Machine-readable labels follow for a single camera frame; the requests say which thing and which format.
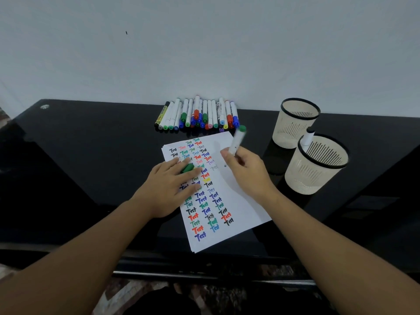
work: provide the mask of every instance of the black rim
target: black rim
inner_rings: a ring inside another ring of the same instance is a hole
[[[328,139],[330,139],[330,140],[332,140],[333,142],[335,142],[335,143],[337,143],[337,144],[339,144],[345,151],[346,151],[346,153],[347,153],[347,163],[345,163],[345,164],[341,164],[341,165],[339,165],[339,166],[332,166],[332,165],[330,165],[330,164],[324,164],[324,163],[320,163],[319,161],[317,161],[317,160],[315,160],[315,159],[313,159],[313,158],[311,158],[307,153],[305,153],[304,151],[303,151],[303,149],[302,149],[302,146],[300,145],[300,140],[303,138],[303,136],[302,137],[300,137],[300,139],[299,139],[299,141],[297,142],[297,147],[299,148],[299,151],[300,151],[300,153],[306,158],[306,159],[308,159],[310,162],[312,162],[312,163],[314,163],[314,164],[316,164],[316,165],[318,165],[318,166],[321,166],[321,167],[324,167],[324,168],[328,168],[328,169],[341,169],[341,168],[344,168],[345,166],[347,166],[347,164],[350,162],[350,152],[349,152],[349,149],[347,149],[347,147],[346,146],[344,146],[341,142],[339,142],[337,139],[335,139],[335,138],[333,138],[333,137],[331,137],[331,136],[328,136],[328,135],[323,135],[323,134],[320,134],[320,133],[316,133],[316,134],[314,134],[314,136],[319,136],[319,137],[324,137],[324,138],[328,138]]]
[[[300,101],[300,102],[305,102],[305,103],[307,103],[307,104],[309,104],[309,105],[312,105],[312,106],[313,106],[313,107],[315,107],[315,108],[316,108],[316,110],[318,111],[318,115],[317,115],[317,116],[313,116],[313,117],[302,117],[302,116],[296,116],[296,115],[293,115],[291,112],[288,112],[288,111],[286,110],[286,108],[284,108],[284,106],[283,106],[283,104],[284,104],[285,102],[288,102],[289,100],[298,100],[298,101]],[[281,102],[280,108],[281,108],[281,110],[282,110],[282,111],[284,111],[287,115],[289,115],[289,116],[291,116],[291,117],[293,117],[293,118],[302,119],[302,120],[304,120],[304,121],[310,121],[310,120],[312,120],[312,119],[317,119],[317,118],[318,118],[318,116],[319,116],[319,114],[321,113],[321,110],[319,109],[319,107],[318,107],[317,105],[315,105],[314,103],[312,103],[312,102],[311,102],[311,101],[309,101],[309,100],[304,100],[303,98],[288,98],[288,99],[286,99],[286,100],[283,100],[283,101]]]

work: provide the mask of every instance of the pile of markers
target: pile of markers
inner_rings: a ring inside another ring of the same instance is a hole
[[[183,127],[201,127],[205,129],[225,129],[239,127],[238,111],[233,101],[220,97],[216,100],[202,100],[200,96],[194,99],[186,98],[181,102],[167,101],[155,122],[155,127],[163,130],[179,130]]]

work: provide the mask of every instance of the forearm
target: forearm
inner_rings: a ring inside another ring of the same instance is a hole
[[[407,275],[279,192],[270,192],[261,204],[341,314],[420,313],[420,286]]]
[[[122,253],[149,221],[132,202],[0,286],[1,314],[90,314]]]

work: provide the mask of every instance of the white paper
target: white paper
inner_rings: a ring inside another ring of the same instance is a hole
[[[183,160],[189,156],[194,166],[204,165],[202,176],[184,185],[199,182],[202,188],[192,195],[191,200],[180,206],[193,252],[199,252],[271,220],[267,212],[241,190],[231,169],[220,154],[223,148],[231,145],[232,140],[231,133],[226,131],[171,143],[162,148],[165,161],[174,157]]]

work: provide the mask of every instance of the mesh pencil cup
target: mesh pencil cup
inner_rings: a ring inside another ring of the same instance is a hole
[[[349,151],[334,138],[316,133],[305,152],[300,144],[301,139],[297,143],[284,178],[289,187],[296,192],[314,194],[347,166]]]
[[[282,148],[296,148],[298,139],[312,126],[321,110],[309,100],[288,98],[281,103],[273,141]]]

